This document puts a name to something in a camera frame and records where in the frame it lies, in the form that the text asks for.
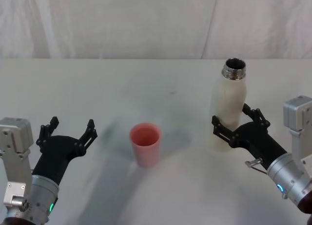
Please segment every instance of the plastic cup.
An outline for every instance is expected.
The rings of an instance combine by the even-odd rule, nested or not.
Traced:
[[[137,164],[150,168],[159,161],[161,131],[153,123],[140,123],[130,131],[130,141]]]

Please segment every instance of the bottle neck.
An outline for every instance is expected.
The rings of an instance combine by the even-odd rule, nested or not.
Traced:
[[[222,69],[223,77],[229,80],[241,80],[246,76],[246,64],[238,58],[228,59]]]

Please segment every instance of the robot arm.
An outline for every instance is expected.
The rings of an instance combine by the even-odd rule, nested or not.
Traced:
[[[0,157],[8,178],[4,204],[8,225],[43,225],[58,200],[59,183],[69,162],[86,154],[97,137],[90,120],[80,139],[52,136],[59,121],[53,117],[42,125],[37,145],[42,153],[33,171],[28,155],[33,143],[30,123],[25,119],[5,118],[0,121]]]
[[[284,123],[291,129],[293,154],[287,153],[268,134],[270,123],[259,109],[250,109],[245,104],[243,113],[252,122],[235,131],[224,127],[218,117],[213,116],[214,134],[232,148],[248,150],[255,160],[246,162],[247,166],[253,168],[261,164],[284,199],[289,198],[302,212],[312,214],[312,99],[300,96],[284,105]]]

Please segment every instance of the white backdrop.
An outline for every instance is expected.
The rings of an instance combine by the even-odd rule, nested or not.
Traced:
[[[312,0],[0,0],[1,58],[312,58]]]

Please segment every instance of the white table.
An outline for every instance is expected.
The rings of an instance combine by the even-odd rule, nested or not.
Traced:
[[[51,225],[301,225],[264,174],[248,169],[243,149],[205,144],[212,83],[224,60],[3,60],[0,115],[30,120],[34,139],[57,116],[55,134],[80,137],[90,118],[98,139],[72,161],[60,184]],[[312,60],[246,60],[246,102],[261,108],[270,134],[288,151],[283,103],[312,96]],[[130,128],[154,122],[163,131],[162,161],[138,168]],[[31,166],[40,156],[31,147]],[[6,176],[0,163],[0,198]],[[6,209],[0,207],[0,218]]]

